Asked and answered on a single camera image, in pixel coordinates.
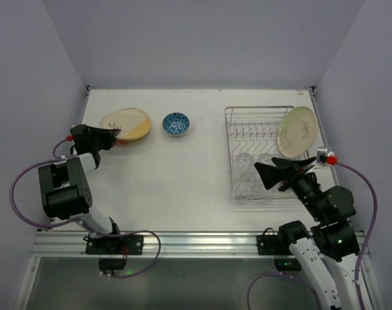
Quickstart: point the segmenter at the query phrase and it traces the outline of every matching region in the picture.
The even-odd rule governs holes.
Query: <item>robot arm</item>
[[[354,283],[354,270],[356,264],[357,256],[355,254],[349,254],[342,258],[341,262],[326,256],[325,262],[332,274],[332,277],[338,288],[338,294],[340,296],[340,301],[342,309],[361,309],[358,301],[358,295],[356,293],[356,285]],[[359,283],[362,298],[364,299],[364,305],[366,310],[373,310],[371,302],[369,300],[368,291],[364,282],[364,278],[359,271],[362,283]]]
[[[340,309],[335,281],[319,255],[319,249],[309,237],[305,226],[299,222],[291,222],[279,227],[278,237],[283,245],[289,244],[289,251],[299,261],[308,279],[314,287],[322,309]]]
[[[279,182],[282,182],[279,191],[292,188],[315,221],[320,222],[311,228],[312,238],[318,251],[325,257],[329,270],[318,256],[307,253],[313,251],[314,245],[299,221],[281,226],[278,237],[282,246],[289,248],[304,268],[323,308],[361,309],[353,275],[356,256],[360,249],[349,222],[349,217],[356,213],[353,195],[341,186],[334,186],[322,192],[316,175],[307,173],[313,168],[310,164],[315,159],[292,161],[273,158],[275,167],[263,163],[255,163],[254,166],[266,189],[274,187]],[[318,155],[318,160],[323,162],[326,159],[327,156]],[[372,309],[365,283],[361,282],[358,285],[362,289],[364,303],[369,305],[366,309]]]
[[[76,222],[85,230],[113,232],[113,221],[92,205],[86,172],[99,167],[101,149],[109,150],[116,142],[119,129],[96,129],[78,125],[71,129],[77,155],[38,169],[42,206],[49,218]],[[90,238],[101,236],[90,232]]]

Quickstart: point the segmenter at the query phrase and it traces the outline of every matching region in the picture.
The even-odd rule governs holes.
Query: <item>metal rack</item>
[[[266,190],[253,163],[273,165],[272,157],[284,158],[278,143],[279,127],[292,106],[227,107],[225,120],[231,168],[233,198],[266,199],[296,198],[291,191],[279,192],[277,187]],[[309,153],[296,160],[309,158]]]

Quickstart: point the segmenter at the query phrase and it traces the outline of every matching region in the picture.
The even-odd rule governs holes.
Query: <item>stack of plates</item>
[[[116,145],[130,146],[145,139],[151,129],[147,113],[138,108],[125,108],[107,114],[101,120],[101,128],[121,129]]]

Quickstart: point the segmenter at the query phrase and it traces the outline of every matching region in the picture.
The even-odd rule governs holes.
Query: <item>ceramic plate with pattern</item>
[[[317,121],[308,107],[292,109],[279,127],[278,148],[287,158],[295,158],[306,152],[316,138]]]

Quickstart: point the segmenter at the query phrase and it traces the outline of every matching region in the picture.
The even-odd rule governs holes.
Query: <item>black mounting bracket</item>
[[[256,242],[259,255],[292,255],[282,247],[277,234],[259,234]]]
[[[98,239],[88,236],[84,240],[87,242],[85,254],[88,255],[141,255],[143,252],[144,236],[139,234]]]

